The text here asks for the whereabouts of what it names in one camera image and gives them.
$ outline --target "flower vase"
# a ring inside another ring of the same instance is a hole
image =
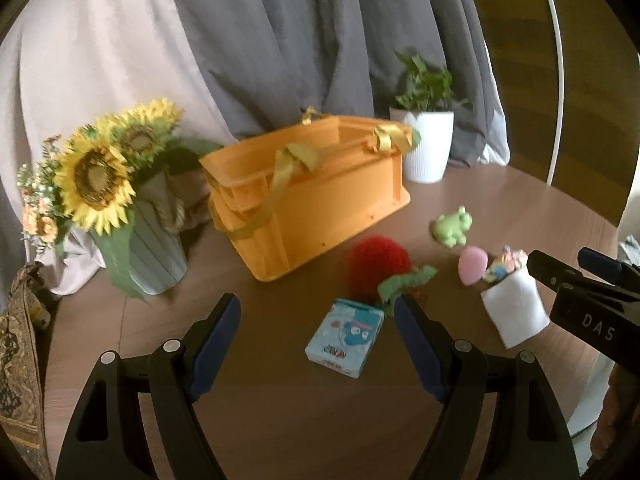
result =
[[[135,201],[136,214],[131,234],[129,262],[131,278],[151,296],[169,290],[187,272],[187,259],[180,238],[161,225],[149,202]]]

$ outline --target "green frog toy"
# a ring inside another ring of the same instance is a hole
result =
[[[471,228],[472,221],[471,215],[466,212],[464,206],[460,206],[456,213],[439,216],[433,223],[431,234],[449,248],[455,245],[466,245],[465,233]]]

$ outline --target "pink egg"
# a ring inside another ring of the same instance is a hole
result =
[[[458,275],[463,285],[473,285],[486,271],[489,257],[480,247],[465,247],[458,260]]]

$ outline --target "fabric backdrop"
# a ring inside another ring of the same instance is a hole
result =
[[[224,145],[297,123],[309,105],[388,116],[402,72],[394,49],[446,64],[457,96],[473,101],[455,110],[452,158],[506,164],[473,0],[31,0],[0,45],[0,271],[17,266],[4,264],[5,246],[19,253],[15,174],[40,160],[42,139],[163,96],[185,110],[181,135]],[[42,257],[59,294],[104,264],[79,230],[65,250]]]
[[[403,65],[446,65],[459,99],[453,160],[485,145],[509,158],[473,0],[175,0],[207,87],[236,137],[297,122],[300,109],[388,118]]]

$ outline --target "round table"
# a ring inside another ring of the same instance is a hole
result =
[[[113,348],[123,357],[150,353],[166,339],[184,335],[210,313],[220,295],[232,292],[242,301],[241,326],[213,390],[195,405],[227,477],[409,478],[440,405],[418,384],[393,320],[383,323],[357,380],[309,362],[304,352],[333,300],[348,294],[346,253],[373,234],[398,241],[414,263],[438,269],[425,288],[423,308],[453,338],[468,339],[489,354],[534,352],[568,418],[597,352],[555,325],[505,350],[482,306],[482,285],[460,283],[460,249],[436,243],[429,223],[464,205],[474,218],[469,244],[494,254],[505,244],[539,249],[573,266],[583,246],[615,254],[615,228],[573,198],[508,167],[448,168],[442,182],[408,183],[406,188],[412,196],[407,207],[273,283],[253,279],[228,240],[207,225],[197,236],[186,235],[185,244],[191,246],[185,278],[165,295],[148,298],[148,304],[125,300],[104,276],[65,298],[47,368],[46,429],[52,461],[56,462],[73,406],[101,352]],[[190,237],[197,240],[191,244]],[[543,286],[539,289],[549,310],[553,294]],[[105,302],[112,305],[108,312]],[[90,316],[87,309],[97,315]],[[82,336],[69,341],[68,334],[78,329]],[[71,369],[72,374],[65,373]],[[474,478],[481,463],[494,403],[495,395],[486,396],[466,478]],[[143,396],[142,407],[160,478],[171,478],[148,397]]]

